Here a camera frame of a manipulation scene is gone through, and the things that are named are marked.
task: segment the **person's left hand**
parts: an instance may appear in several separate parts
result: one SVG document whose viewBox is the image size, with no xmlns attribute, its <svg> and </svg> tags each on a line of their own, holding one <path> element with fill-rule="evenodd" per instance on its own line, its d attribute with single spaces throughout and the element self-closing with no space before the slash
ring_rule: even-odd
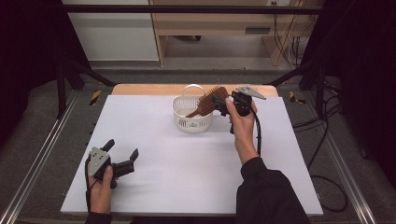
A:
<svg viewBox="0 0 396 224">
<path fill-rule="evenodd" d="M 113 167 L 107 166 L 103 181 L 89 176 L 91 188 L 91 212 L 109 214 L 111 211 L 111 178 L 113 177 Z"/>
</svg>

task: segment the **gray floor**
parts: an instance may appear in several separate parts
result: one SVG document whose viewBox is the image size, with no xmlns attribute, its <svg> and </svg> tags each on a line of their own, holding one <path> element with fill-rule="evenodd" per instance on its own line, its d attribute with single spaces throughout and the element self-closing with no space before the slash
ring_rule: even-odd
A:
<svg viewBox="0 0 396 224">
<path fill-rule="evenodd" d="M 282 76 L 291 66 L 282 63 L 273 67 L 260 38 L 236 38 L 203 36 L 200 42 L 189 37 L 176 36 L 169 41 L 164 67 L 156 63 L 94 63 L 98 73 L 122 83 L 248 83 L 262 84 Z M 80 220 L 60 213 L 64 192 L 73 180 L 78 164 L 90 141 L 90 132 L 98 120 L 111 88 L 84 77 L 87 84 L 77 92 L 76 105 L 64 125 L 47 161 L 41 168 L 36 182 L 19 212 L 19 218 L 44 218 Z M 311 92 L 301 92 L 293 78 L 277 87 L 284 98 L 292 124 L 314 117 L 308 104 L 292 103 L 290 91 L 297 99 L 305 99 Z M 329 78 L 338 85 L 336 78 Z M 95 105 L 89 105 L 92 94 L 102 90 Z M 18 191 L 35 157 L 45 142 L 57 114 L 56 83 L 50 82 L 31 92 L 29 106 L 12 136 L 0 151 L 1 189 L 0 211 L 5 211 Z M 72 96 L 75 91 L 68 90 Z M 350 168 L 377 223 L 396 223 L 396 190 L 382 174 L 375 161 L 361 157 L 360 145 L 342 114 L 330 117 L 330 130 L 340 152 Z M 320 129 L 296 132 L 296 137 L 308 162 L 321 137 Z M 310 173 L 324 175 L 342 185 L 339 173 L 324 145 L 315 159 Z M 343 205 L 343 195 L 331 184 L 313 179 L 320 201 L 330 207 Z M 312 217 L 313 223 L 361 223 L 357 207 L 351 204 L 341 213 L 324 210 L 323 217 Z M 127 220 L 128 217 L 116 217 Z"/>
</svg>

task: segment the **black sleeve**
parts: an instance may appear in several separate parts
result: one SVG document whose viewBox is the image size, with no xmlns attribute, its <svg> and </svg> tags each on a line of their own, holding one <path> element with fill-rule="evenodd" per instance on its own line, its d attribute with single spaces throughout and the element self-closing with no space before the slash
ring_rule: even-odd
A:
<svg viewBox="0 0 396 224">
<path fill-rule="evenodd" d="M 110 224 L 112 218 L 110 214 L 90 212 L 85 224 Z"/>
<path fill-rule="evenodd" d="M 236 194 L 236 224 L 309 223 L 289 180 L 280 172 L 268 170 L 262 158 L 242 166 L 244 182 Z"/>
</svg>

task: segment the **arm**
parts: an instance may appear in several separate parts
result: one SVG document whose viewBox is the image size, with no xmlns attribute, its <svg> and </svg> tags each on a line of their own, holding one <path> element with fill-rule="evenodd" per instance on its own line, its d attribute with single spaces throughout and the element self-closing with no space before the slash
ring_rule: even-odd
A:
<svg viewBox="0 0 396 224">
<path fill-rule="evenodd" d="M 244 178 L 236 194 L 236 223 L 309 223 L 289 180 L 280 171 L 268 170 L 259 157 L 253 144 L 254 116 L 240 117 L 229 99 L 226 105 Z M 254 102 L 251 107 L 257 111 Z"/>
<path fill-rule="evenodd" d="M 109 224 L 111 223 L 111 178 L 113 169 L 109 165 L 103 176 L 103 181 L 98 181 L 89 176 L 91 186 L 91 211 L 89 211 L 86 224 Z"/>
</svg>

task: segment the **floor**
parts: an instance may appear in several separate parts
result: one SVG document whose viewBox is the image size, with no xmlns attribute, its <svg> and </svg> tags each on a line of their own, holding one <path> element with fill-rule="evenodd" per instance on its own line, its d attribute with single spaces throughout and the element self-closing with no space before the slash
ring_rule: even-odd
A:
<svg viewBox="0 0 396 224">
<path fill-rule="evenodd" d="M 294 60 L 289 52 L 285 52 L 285 55 Z M 101 75 L 123 83 L 202 84 L 263 84 L 293 69 L 292 65 L 284 61 L 279 66 L 272 66 L 260 38 L 232 36 L 202 36 L 201 41 L 195 41 L 192 36 L 174 36 L 169 39 L 163 66 L 158 62 L 92 62 L 92 67 Z M 69 99 L 75 99 L 75 106 L 70 111 L 67 122 L 58 124 L 59 135 L 49 136 L 52 127 L 58 122 L 56 83 L 50 82 L 32 91 L 29 107 L 20 124 L 0 151 L 0 169 L 7 170 L 0 173 L 1 189 L 4 192 L 0 195 L 0 211 L 4 211 L 2 218 L 9 214 L 7 209 L 11 206 L 17 208 L 12 214 L 18 217 L 16 223 L 83 221 L 84 217 L 61 214 L 59 210 L 76 171 L 76 164 L 80 162 L 94 124 L 100 116 L 106 95 L 111 93 L 111 88 L 90 77 L 84 76 L 84 80 L 87 84 L 83 91 L 68 89 L 67 95 Z M 292 124 L 315 116 L 309 103 L 315 92 L 300 91 L 299 80 L 299 77 L 294 77 L 277 87 L 279 95 L 284 98 Z M 328 81 L 339 85 L 336 78 L 328 77 Z M 96 105 L 91 106 L 89 102 L 95 90 L 102 90 L 102 96 Z M 297 101 L 290 100 L 291 91 Z M 332 93 L 326 92 L 325 96 L 332 96 Z M 331 101 L 329 108 L 332 106 L 338 108 L 337 102 Z M 396 223 L 396 190 L 383 176 L 375 161 L 361 157 L 359 142 L 342 114 L 335 113 L 329 123 L 330 132 L 311 172 L 313 175 L 325 175 L 341 186 L 348 195 L 348 206 L 342 212 L 325 209 L 323 217 L 311 218 L 312 223 Z M 323 125 L 311 127 L 307 131 L 296 129 L 295 132 L 304 159 L 308 162 L 323 135 Z M 341 161 L 337 161 L 340 158 L 333 155 L 334 148 L 341 155 Z M 35 166 L 39 163 L 37 155 L 44 158 L 44 162 Z M 347 172 L 339 170 L 343 162 Z M 323 179 L 313 179 L 313 182 L 323 204 L 331 208 L 343 207 L 344 195 L 335 185 Z M 21 197 L 19 203 L 13 200 L 14 196 Z M 116 220 L 125 221 L 127 218 L 117 217 Z"/>
</svg>

